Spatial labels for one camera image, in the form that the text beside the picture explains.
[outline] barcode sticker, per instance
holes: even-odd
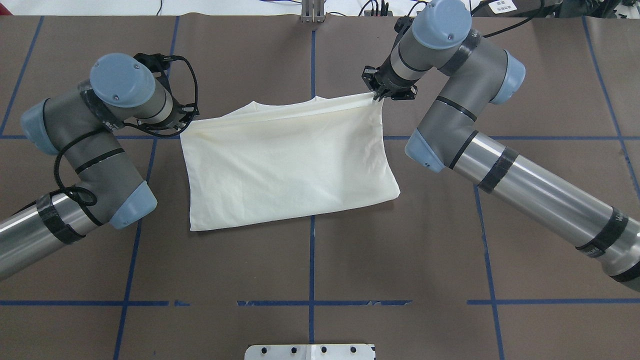
[[[493,13],[507,13],[518,10],[512,0],[498,0],[489,4]]]

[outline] cream fabric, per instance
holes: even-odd
[[[252,102],[180,136],[192,231],[360,208],[400,190],[372,94],[285,106]]]

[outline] red object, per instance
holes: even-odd
[[[0,15],[13,15],[7,8],[0,3]]]

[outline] blue tape grid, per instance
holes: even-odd
[[[29,51],[24,59],[22,68],[16,84],[13,88],[12,96],[5,111],[3,121],[0,124],[0,140],[1,139],[26,139],[24,135],[4,135],[4,129],[9,119],[15,97],[19,90],[22,78],[29,64],[29,59],[33,53],[33,49],[36,44],[36,40],[42,28],[44,22],[44,16],[40,17],[38,25],[33,35],[33,39],[29,46]],[[170,53],[173,54],[175,49],[175,39],[178,32],[180,17],[176,17],[173,30],[173,38]],[[616,130],[616,136],[492,136],[494,140],[586,140],[586,141],[603,141],[603,140],[617,140],[620,142],[620,146],[623,150],[625,161],[633,180],[636,195],[640,199],[640,186],[638,185],[637,177],[633,166],[631,164],[625,141],[637,141],[640,140],[640,136],[622,136],[620,131],[620,125],[613,110],[609,93],[604,85],[600,67],[598,65],[595,52],[593,50],[593,44],[591,42],[591,35],[589,34],[586,18],[582,18],[582,25],[585,31],[586,40],[591,54],[591,59],[595,68],[598,81],[602,88],[611,120]],[[316,32],[312,32],[312,48],[311,48],[311,97],[316,96],[316,74],[315,74],[315,62],[316,62]],[[173,138],[155,138],[150,135],[122,135],[117,136],[120,140],[153,140],[152,152],[147,169],[147,182],[150,180],[151,170],[154,163],[154,157],[156,153],[158,140],[176,140],[178,136]],[[409,136],[384,136],[384,140],[407,140]],[[491,306],[493,311],[493,319],[496,333],[497,346],[499,350],[500,360],[504,359],[504,349],[502,346],[502,335],[500,331],[500,322],[498,314],[498,306],[514,306],[514,305],[556,305],[556,304],[640,304],[640,299],[496,299],[495,289],[493,287],[493,277],[490,262],[489,249],[486,241],[486,233],[484,229],[484,218],[482,214],[482,205],[479,198],[479,192],[476,186],[474,186],[474,195],[476,198],[476,206],[478,216],[480,218],[482,240],[485,247],[484,259],[487,279],[489,282],[490,300],[468,300],[467,304],[470,306]],[[114,359],[118,359],[120,345],[122,343],[122,336],[124,333],[124,324],[126,320],[127,308],[130,306],[169,306],[168,301],[131,301],[129,300],[131,294],[131,284],[133,279],[133,273],[136,264],[136,257],[138,253],[138,246],[140,243],[142,220],[138,222],[136,230],[136,237],[134,241],[134,248],[131,256],[131,263],[129,265],[129,275],[127,276],[127,286],[125,290],[125,296],[123,301],[92,301],[92,300],[0,300],[0,306],[120,306],[122,307],[122,313],[120,317],[120,326],[118,327],[118,336],[116,339],[116,346],[114,351]],[[309,307],[309,341],[314,343],[314,307],[315,306],[405,306],[410,304],[411,300],[316,300],[315,299],[315,216],[310,217],[310,250],[309,250],[309,300],[251,300],[251,301],[238,301],[238,306],[308,306]],[[181,302],[176,300],[173,303],[174,306],[189,306],[187,302]]]

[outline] robotic arm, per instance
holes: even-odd
[[[449,167],[461,174],[599,260],[614,280],[640,291],[636,220],[474,130],[489,102],[501,104],[518,90],[524,66],[472,29],[458,0],[432,0],[412,24],[401,18],[396,31],[402,37],[385,62],[362,74],[375,99],[413,99],[415,82],[432,67],[449,76],[405,153],[434,172]]]
[[[187,63],[195,84],[194,104],[180,105],[164,70]],[[152,72],[160,73],[155,78]],[[175,136],[198,115],[197,84],[181,56],[108,54],[77,89],[46,99],[25,112],[20,124],[41,151],[64,155],[80,182],[37,199],[0,222],[0,280],[46,255],[84,238],[109,222],[116,229],[138,221],[157,201],[112,132],[125,126],[156,136]],[[134,117],[138,125],[125,123]],[[153,131],[176,129],[174,134]]]

